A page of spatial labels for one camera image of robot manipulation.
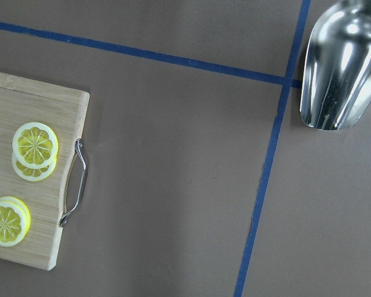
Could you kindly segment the metal scoop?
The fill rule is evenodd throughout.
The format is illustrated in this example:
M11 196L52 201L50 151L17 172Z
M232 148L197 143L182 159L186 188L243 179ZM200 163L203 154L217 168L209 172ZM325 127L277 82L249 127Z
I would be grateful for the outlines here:
M371 1L339 1L316 21L305 54L300 114L336 131L358 124L371 102Z

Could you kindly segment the separate lemon slice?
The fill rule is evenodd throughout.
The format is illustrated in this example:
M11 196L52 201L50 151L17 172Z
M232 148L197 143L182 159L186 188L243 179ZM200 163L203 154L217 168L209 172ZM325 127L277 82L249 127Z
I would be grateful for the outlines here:
M0 197L0 246L19 244L30 229L32 218L27 205L12 196Z

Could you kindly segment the lower stacked lemon slice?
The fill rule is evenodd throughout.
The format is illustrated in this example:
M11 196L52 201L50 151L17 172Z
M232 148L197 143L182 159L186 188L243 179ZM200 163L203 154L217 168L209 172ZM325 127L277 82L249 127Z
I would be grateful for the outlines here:
M37 168L37 169L32 169L29 167L26 167L22 165L14 153L12 153L12 167L15 173L22 179L30 182L38 182L42 181L53 173L55 170L57 163L57 158L55 158L48 166L43 167L43 168Z

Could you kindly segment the bamboo cutting board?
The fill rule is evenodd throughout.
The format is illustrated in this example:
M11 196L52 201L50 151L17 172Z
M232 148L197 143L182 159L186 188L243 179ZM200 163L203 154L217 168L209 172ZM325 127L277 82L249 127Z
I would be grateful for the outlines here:
M0 72L0 259L55 267L89 98Z

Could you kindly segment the upper lemon slice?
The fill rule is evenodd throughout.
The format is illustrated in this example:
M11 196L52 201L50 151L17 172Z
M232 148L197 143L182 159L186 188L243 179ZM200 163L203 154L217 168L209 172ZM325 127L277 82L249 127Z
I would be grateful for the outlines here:
M12 140L15 158L27 168L40 169L52 164L59 151L58 138L47 125L29 122L21 125Z

